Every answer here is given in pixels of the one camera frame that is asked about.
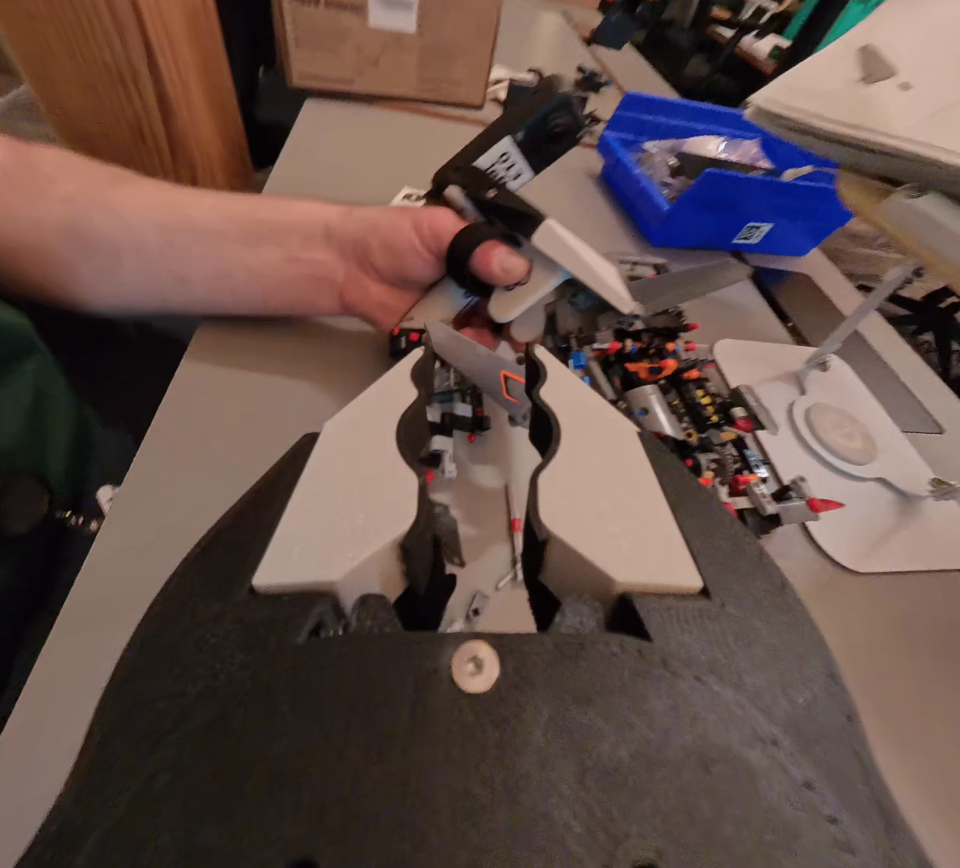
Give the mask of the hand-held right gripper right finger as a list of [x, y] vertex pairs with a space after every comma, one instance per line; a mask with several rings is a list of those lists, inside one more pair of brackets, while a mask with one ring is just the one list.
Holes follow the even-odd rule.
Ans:
[[701, 593], [641, 430], [543, 346], [527, 352], [526, 389], [539, 455], [524, 531], [529, 582], [605, 614], [626, 595]]

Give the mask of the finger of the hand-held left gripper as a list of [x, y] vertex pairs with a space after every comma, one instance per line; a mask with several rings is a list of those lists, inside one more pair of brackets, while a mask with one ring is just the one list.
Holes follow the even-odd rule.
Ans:
[[531, 245], [622, 315], [641, 313], [618, 267], [555, 219], [541, 222]]

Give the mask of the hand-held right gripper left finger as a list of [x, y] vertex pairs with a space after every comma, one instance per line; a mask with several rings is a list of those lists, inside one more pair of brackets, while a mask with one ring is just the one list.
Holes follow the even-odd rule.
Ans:
[[319, 431], [251, 578], [260, 594], [318, 591], [343, 610], [406, 590], [437, 607], [455, 578], [430, 497], [427, 406], [436, 356], [421, 346]]

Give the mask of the grey lego wing panel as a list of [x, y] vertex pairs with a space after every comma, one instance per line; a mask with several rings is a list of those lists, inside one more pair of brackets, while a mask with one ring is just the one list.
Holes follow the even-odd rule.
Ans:
[[751, 266], [726, 257], [710, 263], [683, 267], [665, 274], [627, 282], [627, 289], [645, 318], [680, 308], [699, 298], [726, 290], [753, 276]]

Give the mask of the small black lego subassembly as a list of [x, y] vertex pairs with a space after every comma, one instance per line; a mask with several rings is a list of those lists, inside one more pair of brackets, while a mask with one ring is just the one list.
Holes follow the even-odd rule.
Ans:
[[492, 429], [488, 403], [506, 412], [510, 425], [528, 429], [532, 412], [522, 365], [442, 322], [420, 327], [396, 326], [389, 336], [389, 355], [398, 361], [420, 347], [434, 352], [434, 373], [426, 419], [429, 445], [420, 456], [427, 478], [457, 477], [454, 437], [468, 442]]

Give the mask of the person's left forearm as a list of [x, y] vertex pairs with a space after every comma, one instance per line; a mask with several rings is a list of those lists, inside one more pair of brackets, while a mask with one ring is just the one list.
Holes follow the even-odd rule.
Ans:
[[2, 290], [54, 306], [334, 314], [354, 226], [342, 207], [180, 187], [1, 139]]

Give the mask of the grey lego axle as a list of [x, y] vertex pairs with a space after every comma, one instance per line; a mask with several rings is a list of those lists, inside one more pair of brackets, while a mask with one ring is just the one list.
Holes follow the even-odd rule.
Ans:
[[501, 591], [511, 584], [523, 584], [522, 552], [524, 533], [524, 509], [514, 486], [505, 486], [510, 536], [510, 566], [495, 585]]

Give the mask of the large lego car chassis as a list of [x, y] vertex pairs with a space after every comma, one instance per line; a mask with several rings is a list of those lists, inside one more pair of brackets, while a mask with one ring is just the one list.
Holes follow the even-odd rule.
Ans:
[[777, 477], [758, 434], [773, 415], [754, 389], [721, 386], [715, 363], [678, 307], [652, 321], [605, 310], [593, 297], [546, 307], [543, 345], [584, 383], [660, 438], [726, 511], [757, 534], [803, 525], [845, 504], [817, 497], [808, 480]]

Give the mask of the person's left hand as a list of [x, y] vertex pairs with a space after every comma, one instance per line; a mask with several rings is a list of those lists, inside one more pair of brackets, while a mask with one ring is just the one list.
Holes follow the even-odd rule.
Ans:
[[439, 206], [335, 206], [327, 229], [330, 280], [311, 313], [397, 327], [447, 274], [447, 254], [468, 224]]

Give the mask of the blue parts bin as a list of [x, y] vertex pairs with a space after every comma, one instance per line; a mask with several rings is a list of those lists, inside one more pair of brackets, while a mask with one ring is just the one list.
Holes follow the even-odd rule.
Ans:
[[[642, 170], [644, 147], [698, 136], [758, 141], [778, 177], [708, 169], [675, 201]], [[803, 257], [853, 218], [836, 167], [759, 128], [742, 110], [631, 91], [599, 139], [601, 178], [636, 231], [666, 249]], [[811, 167], [793, 180], [781, 175]]]

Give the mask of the clear plastic bag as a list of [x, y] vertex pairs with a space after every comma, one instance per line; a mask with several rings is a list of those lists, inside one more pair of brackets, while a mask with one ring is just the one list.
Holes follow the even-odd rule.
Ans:
[[780, 173], [759, 139], [725, 134], [647, 141], [634, 160], [667, 202], [676, 202], [706, 171], [748, 177], [776, 177]]

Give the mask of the cardboard box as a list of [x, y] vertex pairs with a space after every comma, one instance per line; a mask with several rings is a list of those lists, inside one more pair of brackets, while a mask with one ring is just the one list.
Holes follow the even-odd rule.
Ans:
[[289, 87], [478, 109], [503, 0], [270, 0]]

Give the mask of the white book stand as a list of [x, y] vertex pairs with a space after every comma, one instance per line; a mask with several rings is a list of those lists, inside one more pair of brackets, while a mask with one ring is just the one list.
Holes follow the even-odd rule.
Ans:
[[754, 405], [759, 445], [776, 477], [842, 503], [802, 522], [834, 562], [860, 574], [956, 571], [958, 482], [935, 474], [838, 351], [918, 267], [958, 274], [958, 202], [847, 172], [838, 187], [859, 219], [907, 252], [906, 264], [821, 346], [724, 339], [714, 360], [726, 384]]

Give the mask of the green sweater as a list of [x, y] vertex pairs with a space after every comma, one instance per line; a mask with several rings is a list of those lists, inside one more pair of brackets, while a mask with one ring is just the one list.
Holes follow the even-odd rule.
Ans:
[[69, 385], [27, 315], [1, 308], [1, 690], [5, 719], [134, 453]]

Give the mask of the open instruction booklet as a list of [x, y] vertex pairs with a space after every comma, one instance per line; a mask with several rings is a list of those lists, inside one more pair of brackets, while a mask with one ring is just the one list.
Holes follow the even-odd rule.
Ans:
[[841, 168], [959, 195], [959, 0], [888, 0], [745, 116]]

